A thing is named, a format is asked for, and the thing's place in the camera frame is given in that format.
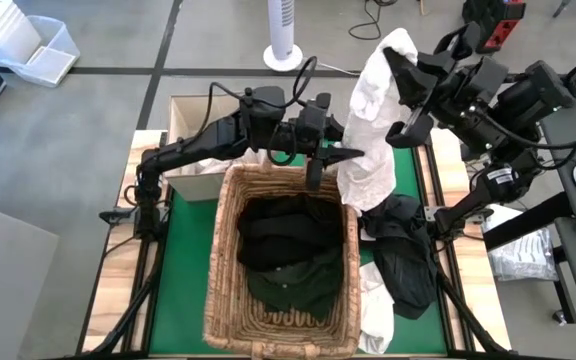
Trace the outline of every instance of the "white sticker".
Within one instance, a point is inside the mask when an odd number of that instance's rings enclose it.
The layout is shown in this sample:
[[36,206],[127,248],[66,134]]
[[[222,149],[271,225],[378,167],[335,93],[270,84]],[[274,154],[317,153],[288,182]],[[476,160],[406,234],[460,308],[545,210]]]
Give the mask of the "white sticker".
[[512,174],[512,169],[511,168],[503,168],[503,169],[499,169],[499,170],[495,170],[495,171],[491,171],[488,173],[488,179],[492,180],[496,177],[499,176],[503,176],[503,175],[510,175]]
[[505,182],[512,181],[512,175],[500,176],[496,180],[497,180],[497,184],[503,184]]

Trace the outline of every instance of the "plastic bag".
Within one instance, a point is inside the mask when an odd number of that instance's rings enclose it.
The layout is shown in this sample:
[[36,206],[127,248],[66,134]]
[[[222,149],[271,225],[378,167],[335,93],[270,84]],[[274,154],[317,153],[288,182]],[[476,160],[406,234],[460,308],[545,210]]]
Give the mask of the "plastic bag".
[[[521,211],[490,205],[494,214],[482,224],[484,232],[521,214]],[[558,280],[550,231],[543,228],[488,252],[493,275],[500,281],[519,279]]]

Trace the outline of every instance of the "white towel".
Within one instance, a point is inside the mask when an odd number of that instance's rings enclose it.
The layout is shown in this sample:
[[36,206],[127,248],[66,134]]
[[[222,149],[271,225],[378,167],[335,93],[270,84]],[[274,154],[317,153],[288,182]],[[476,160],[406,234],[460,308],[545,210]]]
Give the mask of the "white towel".
[[361,286],[361,334],[359,348],[369,354],[383,354],[395,332],[394,301],[374,262],[359,268]]
[[382,52],[385,47],[417,64],[417,48],[408,32],[396,29],[370,55],[352,92],[342,147],[365,155],[339,163],[337,183],[342,203],[358,214],[379,205],[395,189],[395,159],[385,138],[393,123],[410,117],[410,109],[399,105],[397,85]]

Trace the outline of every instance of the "wooden table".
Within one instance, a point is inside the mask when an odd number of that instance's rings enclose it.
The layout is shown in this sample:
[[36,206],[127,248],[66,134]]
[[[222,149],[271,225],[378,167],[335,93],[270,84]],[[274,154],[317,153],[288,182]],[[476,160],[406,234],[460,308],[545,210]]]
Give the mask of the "wooden table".
[[[130,207],[123,199],[123,189],[134,184],[134,167],[139,163],[141,152],[146,148],[152,148],[160,143],[161,131],[137,131],[133,141],[133,148],[127,161],[126,174],[121,184],[118,196],[118,206]],[[460,160],[459,143],[456,137],[449,131],[433,130],[432,141],[434,155],[439,172],[443,200],[447,206],[453,205],[468,193],[468,176],[463,162]],[[423,182],[425,184],[429,205],[436,204],[436,194],[432,191],[430,180],[430,168],[428,166],[427,153],[423,148],[417,149],[423,170]],[[113,228],[109,233],[108,248],[128,238],[132,232],[132,225],[125,224]],[[477,227],[469,226],[466,233],[481,236]],[[79,349],[92,350],[97,346],[105,334],[107,334],[121,317],[130,301],[133,292],[135,268],[140,250],[139,240],[133,240],[122,248],[113,251],[103,261],[100,268],[99,281],[91,301],[91,311],[85,329],[82,332]],[[147,256],[151,257],[154,249],[147,249]],[[501,312],[501,306],[497,297],[497,291],[492,277],[488,256],[483,242],[460,238],[454,242],[454,251],[457,258],[457,267],[463,286],[466,302],[469,308],[477,316],[484,328],[502,346],[510,348],[508,335]],[[446,252],[441,253],[442,266],[449,274],[448,257]],[[147,271],[152,266],[152,261],[147,265]],[[464,334],[461,331],[460,319],[455,308],[447,300],[448,312],[452,332],[455,338],[456,349],[464,349]],[[144,303],[137,319],[133,341],[130,349],[139,349],[140,339],[143,336],[146,312]],[[120,343],[115,351],[122,349]]]

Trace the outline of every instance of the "green mat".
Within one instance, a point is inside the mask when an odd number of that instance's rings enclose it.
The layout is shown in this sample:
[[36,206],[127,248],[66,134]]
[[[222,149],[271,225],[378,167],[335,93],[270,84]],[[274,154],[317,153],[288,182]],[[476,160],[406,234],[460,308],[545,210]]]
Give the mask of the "green mat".
[[[296,159],[295,164],[303,163]],[[395,151],[396,192],[419,195],[410,150]],[[227,354],[202,341],[217,201],[184,201],[174,194],[170,231],[153,325],[151,354]],[[372,260],[362,252],[361,262]],[[395,336],[388,354],[445,354],[439,306],[433,304],[419,319],[395,316]]]

